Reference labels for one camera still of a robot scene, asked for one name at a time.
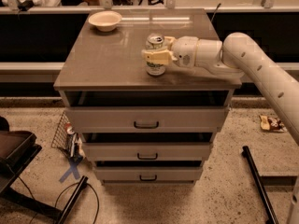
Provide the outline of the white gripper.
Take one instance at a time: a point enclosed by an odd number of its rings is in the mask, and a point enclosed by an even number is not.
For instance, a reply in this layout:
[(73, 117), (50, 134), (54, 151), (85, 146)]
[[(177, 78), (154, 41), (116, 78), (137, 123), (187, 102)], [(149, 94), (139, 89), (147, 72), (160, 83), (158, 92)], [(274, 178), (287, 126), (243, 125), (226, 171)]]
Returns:
[(164, 43), (171, 48), (164, 50), (143, 50), (142, 58), (147, 63), (160, 65), (169, 65), (174, 62), (175, 65), (184, 68), (192, 68), (195, 64), (195, 53), (199, 39), (194, 36), (183, 36), (175, 39), (173, 36), (166, 36)]

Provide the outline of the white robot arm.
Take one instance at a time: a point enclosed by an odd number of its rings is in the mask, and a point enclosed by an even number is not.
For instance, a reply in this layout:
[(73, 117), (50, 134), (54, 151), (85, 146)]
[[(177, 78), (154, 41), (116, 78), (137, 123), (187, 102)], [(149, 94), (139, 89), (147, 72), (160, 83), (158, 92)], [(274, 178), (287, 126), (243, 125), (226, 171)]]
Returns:
[(232, 33), (220, 41), (152, 34), (141, 56), (152, 65), (201, 67), (216, 77), (248, 76), (299, 144), (299, 82), (248, 35)]

